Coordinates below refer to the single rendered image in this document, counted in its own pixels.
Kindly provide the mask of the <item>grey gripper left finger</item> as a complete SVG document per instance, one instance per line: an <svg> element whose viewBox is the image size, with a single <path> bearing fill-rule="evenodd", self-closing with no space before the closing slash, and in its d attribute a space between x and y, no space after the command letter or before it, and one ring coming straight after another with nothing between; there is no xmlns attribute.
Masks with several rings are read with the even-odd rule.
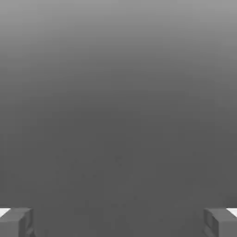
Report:
<svg viewBox="0 0 237 237"><path fill-rule="evenodd" d="M34 210L28 207L0 208L0 237L35 237Z"/></svg>

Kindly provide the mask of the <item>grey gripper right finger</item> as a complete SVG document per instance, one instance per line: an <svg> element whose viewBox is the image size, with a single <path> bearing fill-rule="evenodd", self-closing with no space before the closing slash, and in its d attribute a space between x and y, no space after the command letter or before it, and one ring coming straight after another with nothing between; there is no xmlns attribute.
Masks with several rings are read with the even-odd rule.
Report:
<svg viewBox="0 0 237 237"><path fill-rule="evenodd" d="M205 208L203 218L206 237L237 237L237 208Z"/></svg>

